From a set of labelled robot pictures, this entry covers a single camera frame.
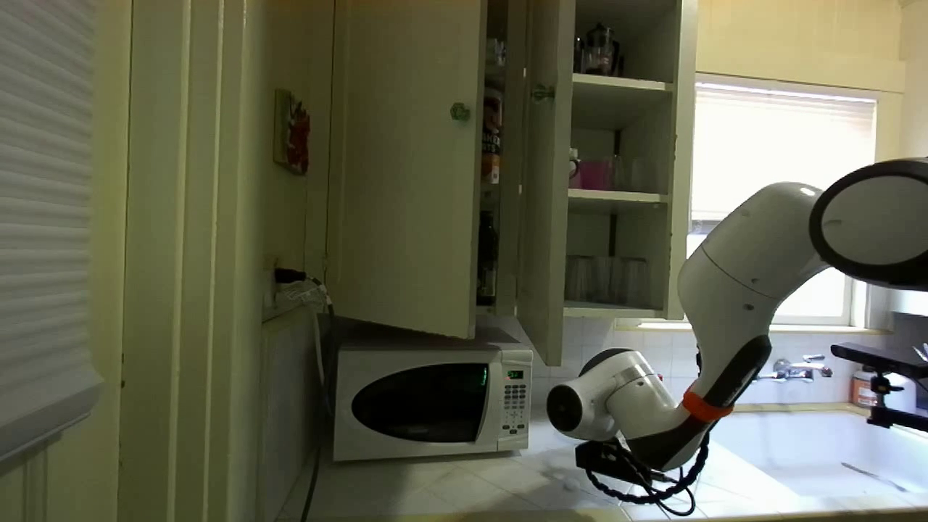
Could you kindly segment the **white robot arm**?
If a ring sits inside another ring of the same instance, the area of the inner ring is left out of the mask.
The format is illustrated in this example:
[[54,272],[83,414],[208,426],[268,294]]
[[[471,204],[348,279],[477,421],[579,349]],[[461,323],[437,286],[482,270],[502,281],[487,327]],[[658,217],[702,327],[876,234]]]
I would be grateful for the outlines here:
[[698,373],[679,399],[634,349],[605,349],[547,391],[547,421],[576,437],[576,468],[644,479],[680,468],[772,353],[776,308],[821,270],[928,286],[928,163],[883,159],[828,189],[772,183],[741,199],[680,263],[679,301]]

